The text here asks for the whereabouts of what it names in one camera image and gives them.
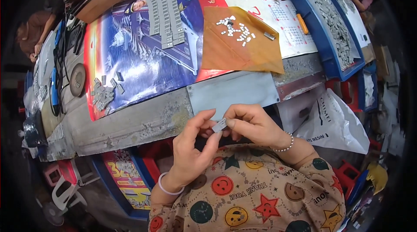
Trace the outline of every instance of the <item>white plastic bag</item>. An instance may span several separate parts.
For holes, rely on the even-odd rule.
[[[331,89],[316,100],[309,118],[294,132],[312,145],[367,154],[369,139],[353,111]]]

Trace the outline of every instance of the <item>blue plastic tray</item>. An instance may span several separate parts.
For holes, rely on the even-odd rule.
[[[117,201],[117,203],[120,205],[123,211],[131,218],[140,219],[140,220],[148,220],[149,210],[134,209],[132,207],[132,205],[125,198],[125,196],[120,191],[117,184],[114,182],[112,176],[108,172],[107,167],[101,157],[101,154],[91,155],[90,158],[93,162],[94,167],[96,168],[98,175],[101,177],[101,180],[103,181],[105,187],[107,188],[108,192],[110,193],[110,195],[112,195],[114,200]]]
[[[354,64],[347,68],[345,71],[342,71],[340,68],[339,60],[337,58],[337,52],[331,43],[331,36],[328,35],[324,24],[320,19],[321,15],[316,13],[309,0],[291,1],[293,2],[297,12],[300,13],[304,19],[304,22],[306,23],[306,26],[314,40],[314,43],[316,44],[327,78],[338,78],[340,81],[346,81],[365,65],[362,50],[359,46],[358,52],[361,58],[354,59]],[[352,30],[350,23],[346,24],[349,24],[347,28],[350,31],[350,34],[354,35],[354,31]]]
[[[365,107],[365,78],[364,73],[368,73],[372,76],[372,82],[374,83],[374,102],[372,105]],[[358,107],[362,111],[369,111],[378,107],[378,86],[377,86],[377,64],[375,60],[370,62],[367,66],[362,68],[358,74]]]

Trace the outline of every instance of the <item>shirt with smiley face print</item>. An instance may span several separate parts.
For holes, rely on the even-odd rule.
[[[224,146],[170,205],[153,205],[149,231],[335,232],[345,216],[341,185],[321,158],[298,171],[270,149]]]

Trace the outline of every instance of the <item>star print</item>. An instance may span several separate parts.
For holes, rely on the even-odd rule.
[[[321,226],[321,228],[328,228],[330,232],[333,232],[337,223],[341,222],[343,217],[340,214],[340,206],[337,205],[333,210],[324,210],[324,215],[326,216],[326,221]]]
[[[262,221],[265,223],[271,216],[280,217],[276,204],[279,198],[268,199],[261,193],[261,204],[253,210],[262,214]]]
[[[237,161],[234,157],[234,154],[230,157],[224,157],[224,161],[225,161],[225,165],[224,165],[224,170],[227,170],[228,168],[234,166],[237,167],[238,169],[240,169],[239,166],[239,161]]]
[[[343,190],[341,189],[341,185],[339,180],[335,177],[332,176],[334,183],[331,185],[331,187],[335,187],[340,191],[340,194],[343,196]]]

